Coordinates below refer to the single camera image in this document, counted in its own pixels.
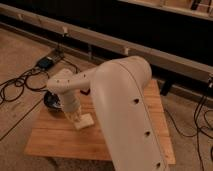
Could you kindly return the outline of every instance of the white robotic arm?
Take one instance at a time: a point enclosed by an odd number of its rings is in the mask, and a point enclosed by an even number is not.
[[[105,62],[77,75],[62,70],[48,81],[47,87],[58,94],[65,113],[79,109],[75,89],[91,89],[116,171],[167,171],[169,167],[144,103],[143,88],[150,79],[149,64],[133,56]],[[77,112],[74,116],[77,129],[93,124],[89,115],[81,117]]]

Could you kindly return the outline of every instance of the floor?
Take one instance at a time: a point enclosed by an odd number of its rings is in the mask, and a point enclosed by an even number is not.
[[[20,75],[25,70],[34,66],[36,61],[48,54],[52,48],[6,31],[0,28],[0,83]],[[78,65],[82,70],[91,68],[94,65],[82,61],[77,57],[66,54],[66,59]],[[58,63],[50,70],[50,75],[60,68],[70,68],[65,63]],[[30,80],[31,85],[40,86],[44,84],[44,76]],[[16,90],[7,90],[9,95],[14,95]],[[5,103],[0,106],[0,138],[40,99],[42,93],[25,91],[24,95],[17,101]],[[194,132],[193,111],[196,103],[169,93],[162,96],[162,103],[165,109],[169,110],[175,118],[182,131],[190,134]],[[53,171],[54,167],[42,157],[25,155],[24,148],[31,133],[32,125],[42,107],[42,103],[36,106],[2,141],[0,141],[0,170],[1,171]],[[196,151],[195,139],[188,139],[180,136],[171,120],[167,117],[168,127],[176,157],[176,165],[170,166],[171,171],[199,171],[199,159]],[[213,163],[210,159],[210,147],[213,142],[201,136],[201,151],[204,160],[205,171],[213,170]],[[113,171],[111,162],[83,161],[64,158],[55,158],[60,165],[60,171]]]

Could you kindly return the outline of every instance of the cable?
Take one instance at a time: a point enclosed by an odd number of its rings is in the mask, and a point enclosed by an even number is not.
[[[211,159],[212,159],[212,162],[213,162],[213,146],[211,148],[210,156],[211,156]]]
[[[208,94],[209,88],[211,88],[211,87],[208,86],[207,90],[203,93],[202,97],[200,98],[200,100],[199,100],[199,102],[198,102],[198,104],[195,108],[195,111],[194,111],[194,114],[193,114],[193,119],[194,119],[194,124],[196,126],[196,133],[193,134],[193,135],[186,135],[185,133],[180,131],[179,128],[177,127],[177,124],[176,124],[174,118],[172,117],[171,113],[167,109],[165,109],[166,113],[168,114],[169,118],[171,119],[172,123],[174,124],[176,131],[180,135],[187,137],[187,138],[192,138],[192,137],[197,138],[196,139],[196,141],[197,141],[197,153],[198,153],[198,157],[199,157],[199,161],[200,161],[200,167],[201,167],[202,171],[204,171],[205,168],[204,168],[204,163],[203,163],[203,159],[202,159],[201,151],[200,151],[200,137],[199,136],[200,136],[200,134],[202,134],[202,135],[205,135],[206,137],[208,137],[210,139],[213,139],[213,136],[211,136],[210,134],[208,134],[207,132],[204,131],[204,130],[213,131],[213,126],[208,121],[208,118],[206,116],[208,113],[213,112],[213,110],[207,110],[203,113],[205,126],[199,125],[199,117],[201,116],[202,108],[203,108],[205,102],[207,101],[207,94]],[[211,156],[211,160],[213,161],[213,146],[211,147],[211,150],[210,150],[210,156]]]
[[[197,130],[197,153],[198,153],[198,157],[199,157],[199,160],[200,160],[201,170],[204,171],[203,159],[202,159],[202,156],[201,156],[201,153],[200,153],[199,130]]]
[[[35,109],[39,103],[41,103],[43,101],[43,98],[41,100],[39,100],[26,114],[24,114],[24,116],[22,116],[1,138],[0,141],[2,141],[5,137],[7,137],[10,132],[16,128],[16,126],[26,117],[30,114],[31,111],[33,111],[33,109]]]
[[[172,123],[174,124],[174,127],[175,127],[176,131],[177,131],[180,135],[182,135],[182,136],[184,136],[184,137],[189,137],[189,138],[192,138],[192,137],[197,136],[197,133],[192,134],[192,135],[186,135],[185,133],[183,133],[182,131],[180,131],[180,129],[177,127],[177,124],[176,124],[174,118],[172,117],[171,113],[170,113],[167,109],[165,109],[165,111],[166,111],[166,113],[168,114],[168,116],[170,117]]]
[[[42,86],[39,88],[30,87],[28,84],[28,80],[32,76],[37,76],[39,74],[45,74],[47,78],[49,78],[49,74],[46,71],[41,70],[40,68],[32,68],[24,73],[22,73],[19,77],[10,79],[8,81],[5,81],[0,84],[0,105],[2,105],[4,102],[13,102],[16,101],[18,98],[22,96],[24,93],[25,88],[34,91],[34,92],[43,92],[46,91],[44,88],[46,86]],[[7,96],[7,89],[10,86],[14,86],[15,88],[21,89],[20,92],[13,98],[9,99]]]
[[[211,130],[213,130],[213,125],[210,124],[210,122],[208,121],[207,116],[206,116],[210,112],[213,112],[213,110],[207,110],[207,111],[205,111],[204,114],[203,114],[203,117],[204,117],[204,121],[206,122],[206,124],[208,125],[208,127]]]
[[[66,59],[61,59],[61,60],[64,61],[64,62],[66,62],[66,63],[68,63],[68,64],[71,65],[73,68],[75,68],[75,73],[76,73],[76,74],[79,73],[79,72],[81,72],[80,68],[77,67],[75,64],[73,64],[73,63],[67,61]]]

